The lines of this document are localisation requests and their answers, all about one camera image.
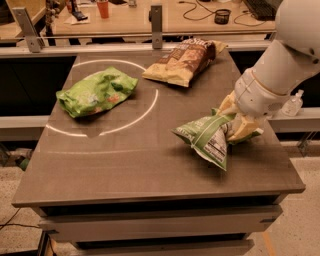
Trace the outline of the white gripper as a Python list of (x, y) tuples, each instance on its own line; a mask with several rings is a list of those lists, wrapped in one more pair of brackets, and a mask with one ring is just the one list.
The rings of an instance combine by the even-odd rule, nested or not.
[[(224, 98), (217, 111), (218, 115), (232, 114), (227, 123), (227, 141), (241, 142), (261, 135), (260, 120), (254, 117), (273, 115), (288, 99), (288, 94), (277, 94), (265, 87), (253, 68), (246, 69), (237, 80), (234, 92)], [(239, 109), (245, 115), (237, 113)]]

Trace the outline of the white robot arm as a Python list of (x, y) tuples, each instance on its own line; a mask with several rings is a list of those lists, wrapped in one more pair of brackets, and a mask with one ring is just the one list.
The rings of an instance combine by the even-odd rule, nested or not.
[(247, 137), (282, 108), (301, 82), (320, 72), (320, 0), (283, 0), (275, 27), (271, 44), (218, 109), (220, 115), (235, 116), (229, 141)]

